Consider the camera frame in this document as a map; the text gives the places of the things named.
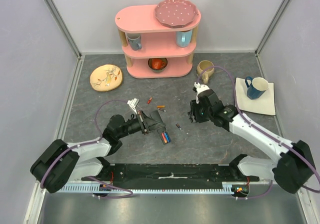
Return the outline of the bright blue AAA battery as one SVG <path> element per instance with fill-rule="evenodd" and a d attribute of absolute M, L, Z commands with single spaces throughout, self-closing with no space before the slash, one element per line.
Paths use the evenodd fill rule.
<path fill-rule="evenodd" d="M 171 139 L 170 139 L 170 137 L 169 137 L 169 134 L 165 131 L 164 132 L 164 136 L 165 136 L 165 138 L 166 138 L 166 141 L 168 142 L 168 143 L 170 143 L 171 142 Z"/>

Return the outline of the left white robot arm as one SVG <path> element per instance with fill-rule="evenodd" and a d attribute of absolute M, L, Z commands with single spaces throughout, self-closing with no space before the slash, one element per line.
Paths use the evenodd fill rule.
<path fill-rule="evenodd" d="M 157 110 L 149 115 L 139 110 L 128 120 L 115 114 L 103 133 L 95 139 L 78 143 L 54 140 L 33 163 L 30 173 L 40 182 L 41 188 L 51 194 L 61 190 L 70 181 L 88 176 L 104 181 L 110 175 L 110 164 L 104 158 L 120 149 L 121 139 L 134 133 L 146 135 L 153 131 L 159 135 L 166 131 L 166 125 Z"/>

